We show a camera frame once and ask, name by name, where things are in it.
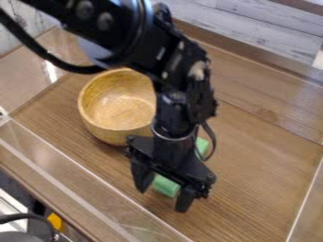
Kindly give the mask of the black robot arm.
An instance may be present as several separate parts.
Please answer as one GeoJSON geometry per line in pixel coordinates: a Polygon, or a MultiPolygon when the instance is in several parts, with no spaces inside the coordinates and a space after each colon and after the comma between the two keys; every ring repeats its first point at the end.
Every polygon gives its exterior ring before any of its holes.
{"type": "Polygon", "coordinates": [[[197,132],[213,135],[206,120],[218,103],[210,83],[210,60],[200,45],[173,24],[162,3],[149,0],[18,0],[50,16],[80,38],[92,63],[70,64],[37,43],[0,8],[0,25],[44,60],[77,74],[97,74],[125,66],[148,76],[156,94],[152,136],[129,135],[126,156],[133,184],[148,190],[160,175],[178,184],[174,210],[184,213],[196,199],[206,198],[216,174],[196,147],[197,132]]]}

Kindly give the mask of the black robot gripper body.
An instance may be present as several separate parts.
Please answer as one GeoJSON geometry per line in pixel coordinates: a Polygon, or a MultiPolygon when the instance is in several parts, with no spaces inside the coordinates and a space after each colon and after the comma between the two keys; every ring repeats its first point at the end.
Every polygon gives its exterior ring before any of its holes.
{"type": "Polygon", "coordinates": [[[201,155],[196,148],[198,126],[181,136],[172,136],[152,127],[152,137],[129,135],[126,138],[126,156],[153,164],[153,173],[172,182],[196,190],[194,199],[206,198],[216,175],[204,164],[216,150],[216,135],[208,126],[202,127],[210,138],[210,154],[201,155]]]}

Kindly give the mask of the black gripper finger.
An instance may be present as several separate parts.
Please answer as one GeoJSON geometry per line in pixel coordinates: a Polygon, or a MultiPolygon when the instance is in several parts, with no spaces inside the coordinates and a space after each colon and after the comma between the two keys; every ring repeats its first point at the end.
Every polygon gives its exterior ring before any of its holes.
{"type": "Polygon", "coordinates": [[[196,190],[192,187],[184,187],[180,189],[180,194],[174,203],[174,210],[178,213],[185,213],[193,203],[196,197],[196,190]]]}
{"type": "Polygon", "coordinates": [[[144,193],[152,183],[154,173],[153,164],[144,163],[136,159],[130,160],[130,174],[133,178],[133,184],[140,193],[144,193]]]}

